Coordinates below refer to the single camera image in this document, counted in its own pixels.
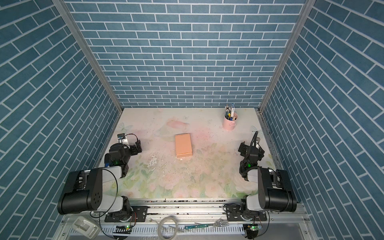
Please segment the peach cardboard paper box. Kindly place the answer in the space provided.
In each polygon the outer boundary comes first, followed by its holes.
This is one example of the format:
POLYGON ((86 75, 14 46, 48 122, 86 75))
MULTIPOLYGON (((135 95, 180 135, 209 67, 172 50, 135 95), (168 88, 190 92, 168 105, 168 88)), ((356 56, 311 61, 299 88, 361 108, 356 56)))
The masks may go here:
POLYGON ((191 157, 193 155, 191 135, 189 133, 175 135, 175 145, 177 158, 191 157))

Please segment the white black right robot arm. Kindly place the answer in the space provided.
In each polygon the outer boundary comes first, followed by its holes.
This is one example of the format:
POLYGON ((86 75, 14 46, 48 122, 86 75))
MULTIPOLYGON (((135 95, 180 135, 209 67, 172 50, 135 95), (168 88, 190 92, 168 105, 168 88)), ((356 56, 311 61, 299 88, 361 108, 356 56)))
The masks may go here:
POLYGON ((257 183, 258 193, 242 200, 241 213, 251 215, 260 211, 295 212, 298 200, 289 174, 285 170, 263 168, 258 162, 265 151, 257 141, 249 146, 244 142, 238 151, 244 159, 240 163, 240 175, 247 182, 257 183))

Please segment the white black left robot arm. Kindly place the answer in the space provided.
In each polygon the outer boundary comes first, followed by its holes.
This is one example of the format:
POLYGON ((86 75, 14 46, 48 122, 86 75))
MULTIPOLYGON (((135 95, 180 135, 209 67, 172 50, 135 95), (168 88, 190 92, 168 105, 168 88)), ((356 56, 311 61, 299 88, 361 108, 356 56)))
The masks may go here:
POLYGON ((118 218, 119 221, 128 219, 133 212, 128 198, 118 193, 114 196, 104 194, 103 184, 109 181, 118 183, 118 179, 124 178, 129 171, 131 156, 141 152, 140 140, 128 145, 120 138, 105 155, 103 168, 70 172, 57 204, 59 214, 94 212, 118 218))

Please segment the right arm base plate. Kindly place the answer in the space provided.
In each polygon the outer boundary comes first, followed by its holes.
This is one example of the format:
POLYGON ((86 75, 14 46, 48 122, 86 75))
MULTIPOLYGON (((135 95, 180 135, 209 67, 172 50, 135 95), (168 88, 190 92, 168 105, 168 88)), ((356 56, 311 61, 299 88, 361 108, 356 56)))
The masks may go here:
POLYGON ((224 204, 222 209, 229 222, 267 221, 267 215, 264 211, 250 211, 238 204, 224 204))

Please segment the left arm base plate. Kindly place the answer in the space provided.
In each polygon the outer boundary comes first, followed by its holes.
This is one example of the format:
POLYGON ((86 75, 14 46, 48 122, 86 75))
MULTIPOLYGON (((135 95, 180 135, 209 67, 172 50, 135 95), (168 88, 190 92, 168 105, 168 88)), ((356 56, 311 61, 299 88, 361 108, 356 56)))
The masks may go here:
POLYGON ((106 214, 106 223, 142 223, 145 222, 148 213, 147 206, 133 206, 126 210, 106 214))

